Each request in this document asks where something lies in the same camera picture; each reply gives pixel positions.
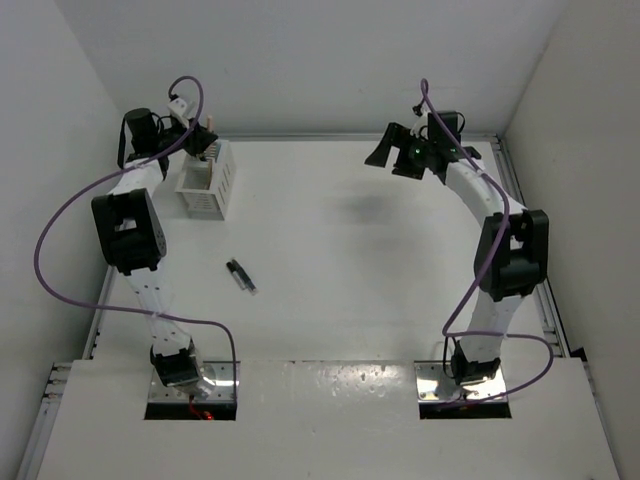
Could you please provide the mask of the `black clear mascara tube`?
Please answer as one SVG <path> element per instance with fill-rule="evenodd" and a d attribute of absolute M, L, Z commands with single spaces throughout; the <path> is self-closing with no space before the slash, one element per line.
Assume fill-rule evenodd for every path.
<path fill-rule="evenodd" d="M 236 259 L 230 259 L 226 263 L 226 268 L 242 290 L 247 290 L 251 295 L 258 292 L 253 280 Z"/>

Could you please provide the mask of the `wooden tan stick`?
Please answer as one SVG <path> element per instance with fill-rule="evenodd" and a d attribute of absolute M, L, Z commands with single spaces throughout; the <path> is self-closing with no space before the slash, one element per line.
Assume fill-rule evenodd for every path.
<path fill-rule="evenodd" d="M 206 184 L 205 190 L 209 190 L 211 188 L 212 179 L 213 179 L 213 170 L 214 170 L 215 160 L 210 159 L 207 162 L 207 170 L 206 170 Z"/>

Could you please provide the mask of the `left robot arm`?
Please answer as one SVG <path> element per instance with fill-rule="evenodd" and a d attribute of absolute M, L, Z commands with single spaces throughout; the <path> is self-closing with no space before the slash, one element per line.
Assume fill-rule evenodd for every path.
<path fill-rule="evenodd" d="M 152 196 L 166 179 L 169 156 L 164 150 L 200 154 L 216 136 L 195 128 L 188 137 L 191 107 L 174 100 L 168 107 L 170 126 L 147 108 L 123 117 L 119 152 L 131 135 L 133 152 L 119 162 L 123 175 L 107 194 L 91 201 L 91 210 L 107 263 L 116 268 L 135 293 L 150 330 L 150 362 L 163 386 L 194 395 L 201 386 L 201 367 L 192 336 L 167 319 L 172 295 L 163 271 L 167 241 Z"/>

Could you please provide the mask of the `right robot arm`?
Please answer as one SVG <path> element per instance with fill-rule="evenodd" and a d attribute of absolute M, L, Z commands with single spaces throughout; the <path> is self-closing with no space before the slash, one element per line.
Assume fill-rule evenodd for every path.
<path fill-rule="evenodd" d="M 493 377 L 500 367 L 501 346 L 515 311 L 547 278 L 550 220 L 513 199 L 485 170 L 479 152 L 460 143 L 457 115 L 420 114 L 413 127 L 391 122 L 368 166 L 386 166 L 398 151 L 392 172 L 420 180 L 431 172 L 454 192 L 481 228 L 474 258 L 474 280 L 463 298 L 476 305 L 467 329 L 443 328 L 454 352 L 447 375 L 458 385 Z"/>

